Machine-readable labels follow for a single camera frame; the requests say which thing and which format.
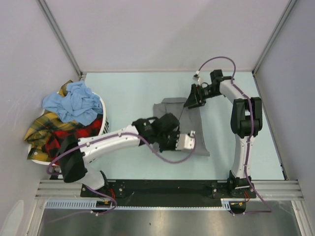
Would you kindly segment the grey long sleeve shirt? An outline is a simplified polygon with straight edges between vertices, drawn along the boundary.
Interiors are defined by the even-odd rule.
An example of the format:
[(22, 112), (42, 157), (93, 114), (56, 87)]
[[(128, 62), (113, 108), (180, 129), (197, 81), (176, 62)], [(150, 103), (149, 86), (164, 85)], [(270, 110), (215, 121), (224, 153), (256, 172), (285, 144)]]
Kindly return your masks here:
[(194, 153), (200, 156), (210, 156), (204, 141), (200, 109), (184, 107), (186, 100), (185, 97), (164, 98), (161, 103), (153, 105), (153, 115), (160, 118), (167, 113), (172, 113), (179, 120), (181, 133), (195, 132), (197, 146)]

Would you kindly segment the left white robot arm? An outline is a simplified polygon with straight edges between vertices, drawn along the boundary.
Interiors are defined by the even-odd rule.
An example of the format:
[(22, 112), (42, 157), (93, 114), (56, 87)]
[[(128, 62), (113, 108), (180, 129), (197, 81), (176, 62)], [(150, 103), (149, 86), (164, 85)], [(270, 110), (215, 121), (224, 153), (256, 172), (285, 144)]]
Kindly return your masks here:
[(179, 120), (167, 113), (160, 118), (140, 118), (125, 128), (103, 135), (87, 138), (70, 135), (62, 142), (56, 158), (63, 181), (80, 182), (102, 197), (108, 193), (109, 185), (105, 174), (90, 166), (93, 161), (107, 153), (145, 144), (158, 144), (162, 150), (174, 150), (179, 126)]

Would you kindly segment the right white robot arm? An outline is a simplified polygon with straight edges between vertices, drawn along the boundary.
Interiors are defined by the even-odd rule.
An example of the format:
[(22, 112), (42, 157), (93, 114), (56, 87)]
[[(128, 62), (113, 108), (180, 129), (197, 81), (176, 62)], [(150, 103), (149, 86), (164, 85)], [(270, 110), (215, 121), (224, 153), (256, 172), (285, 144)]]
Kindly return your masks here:
[(208, 98), (223, 95), (232, 104), (230, 127), (235, 135), (235, 155), (227, 179), (227, 192), (232, 197), (242, 197), (253, 189), (250, 162), (252, 146), (262, 129), (262, 100), (249, 97), (234, 82), (231, 76), (224, 76), (221, 70), (210, 73), (211, 83), (198, 82), (190, 87), (190, 94), (184, 104), (188, 109), (204, 106)]

